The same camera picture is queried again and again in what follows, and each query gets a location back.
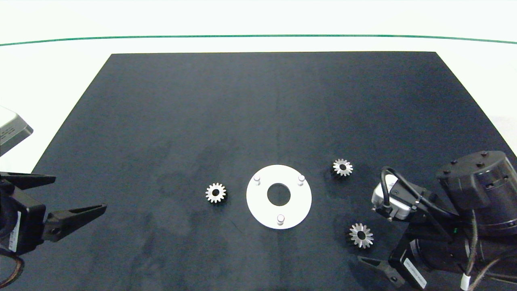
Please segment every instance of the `white disc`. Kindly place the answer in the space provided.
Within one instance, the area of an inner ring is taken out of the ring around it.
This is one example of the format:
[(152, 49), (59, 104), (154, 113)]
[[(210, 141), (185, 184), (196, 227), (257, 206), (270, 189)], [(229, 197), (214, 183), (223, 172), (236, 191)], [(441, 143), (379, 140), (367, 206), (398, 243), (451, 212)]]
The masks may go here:
[[(285, 205), (274, 205), (267, 198), (267, 191), (274, 184), (282, 184), (289, 189), (291, 198)], [(309, 213), (311, 188), (297, 170), (284, 165), (271, 165), (253, 175), (246, 191), (246, 201), (258, 222), (274, 229), (287, 229), (298, 225)]]

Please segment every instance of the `gear teeth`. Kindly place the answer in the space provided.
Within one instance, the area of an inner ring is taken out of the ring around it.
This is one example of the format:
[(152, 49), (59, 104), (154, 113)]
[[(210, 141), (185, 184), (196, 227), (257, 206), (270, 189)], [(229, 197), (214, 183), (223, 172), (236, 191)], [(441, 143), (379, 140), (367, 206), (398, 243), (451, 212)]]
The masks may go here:
[[(224, 197), (226, 196), (226, 189), (225, 187), (223, 186), (223, 184), (217, 182), (217, 183), (213, 183), (212, 185), (210, 185), (207, 189), (207, 191), (205, 192), (206, 194), (206, 198), (208, 201), (210, 201), (211, 203), (218, 203), (218, 202), (221, 202), (221, 200), (224, 199)], [(214, 195), (213, 192), (215, 190), (218, 190), (218, 194), (217, 195)]]
[[(349, 235), (351, 236), (350, 240), (352, 240), (354, 242), (354, 245), (357, 245), (360, 249), (366, 249), (373, 245), (373, 233), (370, 232), (368, 226), (363, 225), (363, 223), (356, 223), (352, 225), (352, 228), (349, 228), (349, 230)], [(358, 237), (357, 234), (360, 231), (364, 233), (365, 238), (360, 239)]]
[(354, 166), (350, 164), (348, 160), (342, 158), (335, 160), (332, 167), (334, 168), (334, 174), (337, 174), (341, 177), (349, 176), (354, 170)]

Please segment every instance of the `label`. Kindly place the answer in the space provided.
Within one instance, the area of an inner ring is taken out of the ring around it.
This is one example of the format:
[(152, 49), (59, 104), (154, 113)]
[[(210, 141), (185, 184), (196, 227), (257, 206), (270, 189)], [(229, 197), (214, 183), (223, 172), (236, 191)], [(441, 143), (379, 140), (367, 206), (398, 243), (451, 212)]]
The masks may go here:
[(420, 272), (417, 270), (415, 265), (413, 265), (413, 263), (411, 263), (411, 261), (408, 258), (406, 258), (404, 260), (404, 266), (411, 273), (413, 278), (415, 278), (415, 280), (418, 282), (420, 287), (422, 287), (422, 289), (424, 289), (425, 286), (427, 285), (427, 281), (424, 279), (422, 274), (420, 274)]
[(18, 211), (18, 220), (16, 221), (16, 226), (11, 231), (11, 236), (9, 237), (9, 249), (13, 252), (16, 252), (18, 247), (18, 234), (20, 232), (20, 220), (22, 217), (22, 213)]

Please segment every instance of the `metal pin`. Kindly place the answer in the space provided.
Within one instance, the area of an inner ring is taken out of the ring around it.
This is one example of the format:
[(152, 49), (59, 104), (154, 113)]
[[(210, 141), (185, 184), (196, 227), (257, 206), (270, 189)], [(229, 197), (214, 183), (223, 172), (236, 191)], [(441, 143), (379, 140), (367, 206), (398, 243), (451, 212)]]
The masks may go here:
[(285, 217), (282, 214), (278, 214), (277, 216), (277, 224), (282, 225), (284, 224)]
[(259, 174), (255, 174), (253, 176), (253, 180), (255, 181), (255, 185), (260, 185), (260, 175)]
[(298, 186), (302, 186), (304, 181), (305, 181), (305, 176), (299, 175), (298, 176)]

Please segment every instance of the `spur gear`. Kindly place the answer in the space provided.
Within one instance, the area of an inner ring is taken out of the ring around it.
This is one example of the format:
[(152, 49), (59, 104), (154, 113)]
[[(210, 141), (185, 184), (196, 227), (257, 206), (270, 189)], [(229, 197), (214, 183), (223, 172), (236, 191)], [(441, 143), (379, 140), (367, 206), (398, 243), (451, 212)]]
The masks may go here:
[(337, 159), (335, 162), (334, 162), (334, 172), (335, 174), (338, 174), (340, 176), (349, 176), (352, 171), (354, 170), (352, 164), (350, 164), (349, 161), (345, 160), (345, 159)]
[(373, 233), (371, 233), (370, 229), (362, 223), (352, 225), (349, 234), (352, 237), (350, 240), (352, 240), (354, 245), (357, 245), (359, 248), (366, 249), (373, 245)]
[(226, 189), (224, 188), (223, 184), (212, 184), (206, 190), (205, 197), (211, 203), (221, 202), (221, 200), (223, 200), (226, 195)]

